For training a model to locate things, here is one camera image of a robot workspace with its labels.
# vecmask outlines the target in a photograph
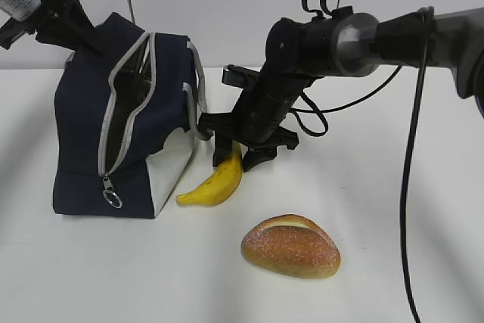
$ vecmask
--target zipper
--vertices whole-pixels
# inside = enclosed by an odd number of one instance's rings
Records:
[[[113,183],[111,182],[108,175],[105,175],[103,177],[103,184],[104,184],[104,190],[103,190],[104,199],[107,202],[109,202],[109,204],[114,208],[119,209],[123,207],[123,200],[121,200],[121,198],[114,191]]]
[[[119,152],[116,161],[111,166],[110,170],[106,170],[106,154],[107,143],[109,137],[110,125],[113,122],[113,113],[116,106],[116,88],[114,87],[114,80],[129,58],[138,50],[143,42],[149,37],[148,51],[151,68],[151,83],[150,90],[147,97],[129,114],[126,124],[124,126],[123,138],[120,142]],[[155,33],[144,33],[136,41],[136,43],[126,52],[126,54],[119,60],[118,64],[113,68],[109,75],[108,83],[111,89],[111,96],[107,104],[106,113],[104,115],[103,126],[101,129],[101,137],[98,149],[98,172],[103,181],[103,195],[104,199],[114,208],[123,207],[123,201],[120,196],[114,191],[113,183],[110,175],[113,174],[119,165],[124,161],[128,153],[129,145],[131,144],[132,130],[135,124],[136,116],[146,107],[151,97],[153,96],[156,86],[156,53],[155,53]]]

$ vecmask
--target bread roll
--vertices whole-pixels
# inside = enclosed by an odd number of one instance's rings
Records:
[[[327,278],[341,263],[340,252],[326,232],[298,215],[258,224],[242,240],[242,254],[264,269],[297,278]]]

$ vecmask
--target metal ring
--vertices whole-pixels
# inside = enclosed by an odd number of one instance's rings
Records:
[[[116,192],[113,192],[113,191],[110,191],[109,189],[105,189],[103,191],[103,196],[104,196],[104,199],[111,205],[113,206],[114,208],[121,208],[123,207],[123,201],[121,200],[121,198],[119,198],[119,196],[116,194]],[[118,204],[115,204],[114,201],[112,201],[110,199],[110,196],[116,198],[116,201]]]

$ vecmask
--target black handle loop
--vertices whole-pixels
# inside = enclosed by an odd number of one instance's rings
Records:
[[[307,11],[308,13],[316,13],[316,18],[324,19],[324,14],[332,16],[332,12],[327,8],[327,0],[319,0],[319,5],[321,10],[319,9],[309,9],[308,7],[308,0],[302,0],[302,9]]]
[[[319,138],[327,133],[329,130],[329,125],[327,123],[326,117],[324,117],[324,114],[319,110],[318,105],[315,104],[313,100],[311,100],[308,95],[306,95],[304,92],[301,94],[301,98],[304,100],[304,102],[307,103],[307,105],[313,109],[314,113],[318,116],[320,121],[322,122],[324,126],[324,131],[323,132],[313,132],[311,129],[309,129],[306,125],[304,125],[303,121],[301,120],[301,117],[297,113],[297,111],[291,109],[289,112],[293,114],[296,117],[297,123],[301,127],[301,129],[309,136],[313,136],[315,138]]]

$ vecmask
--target label sticker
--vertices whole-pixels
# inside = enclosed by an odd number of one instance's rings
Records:
[[[40,0],[0,0],[0,9],[22,22],[36,11],[42,3]]]

